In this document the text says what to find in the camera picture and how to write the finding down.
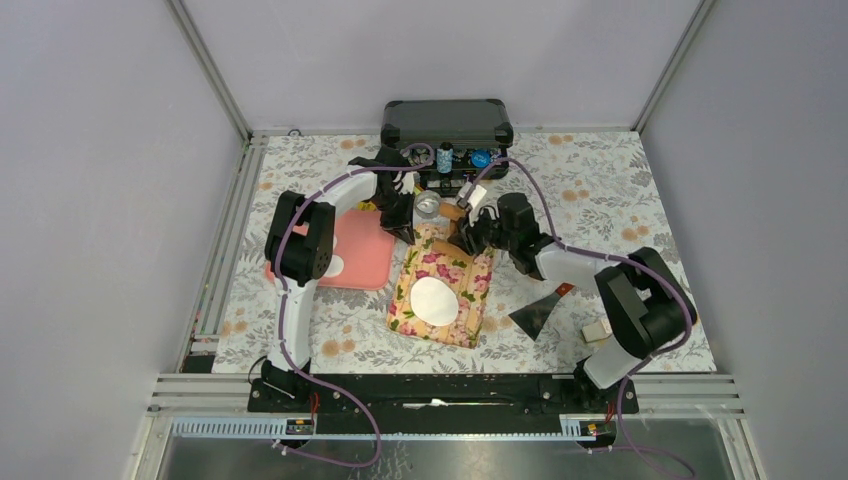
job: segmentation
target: floral pot holder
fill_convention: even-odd
[[[432,251],[433,242],[437,238],[444,239],[446,234],[447,228],[437,225],[423,224],[415,229],[415,245],[407,251],[394,298],[389,304],[386,323],[391,330],[402,335],[474,348],[483,325],[483,310],[492,279],[494,251],[487,248],[474,258],[471,265],[467,265],[466,262]],[[459,314],[450,325],[430,325],[412,312],[409,291],[422,277],[438,278],[456,293]]]

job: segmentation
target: black spatula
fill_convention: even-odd
[[[535,342],[539,338],[539,332],[542,331],[545,322],[548,321],[548,317],[551,316],[554,307],[559,303],[559,299],[570,292],[572,288],[574,288],[574,285],[563,283],[547,297],[510,313],[509,318]]]

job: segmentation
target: blue cap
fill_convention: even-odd
[[[492,156],[485,150],[475,150],[471,154],[471,164],[477,168],[483,168],[492,163]]]

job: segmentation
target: table surface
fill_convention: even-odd
[[[246,373],[271,348],[276,294],[263,274],[263,249],[280,193],[311,194],[342,173],[349,160],[373,158],[378,149],[376,135],[270,139],[239,250],[213,373]],[[510,155],[523,162],[541,186],[558,234],[566,242],[624,254],[643,245],[653,247],[691,295],[636,133],[517,135]],[[507,192],[526,193],[547,230],[539,199],[517,169],[484,184],[491,200]],[[572,290],[554,309],[536,342],[509,319],[509,313],[550,294],[557,285],[521,275],[503,252],[495,257],[477,348],[441,345],[390,331],[386,309],[406,248],[396,242],[392,274],[382,290],[318,289],[310,325],[313,372],[563,373],[571,372],[577,361],[596,348],[583,342],[580,329],[605,317],[597,295]],[[700,323],[686,345],[644,369],[714,370]]]

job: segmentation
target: pink cutting board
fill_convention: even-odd
[[[306,230],[295,227],[300,234]],[[346,212],[336,220],[335,236],[333,255],[341,257],[344,267],[337,276],[322,277],[319,286],[379,290],[389,283],[395,237],[380,228],[380,212]],[[265,276],[273,282],[270,262],[265,262]]]

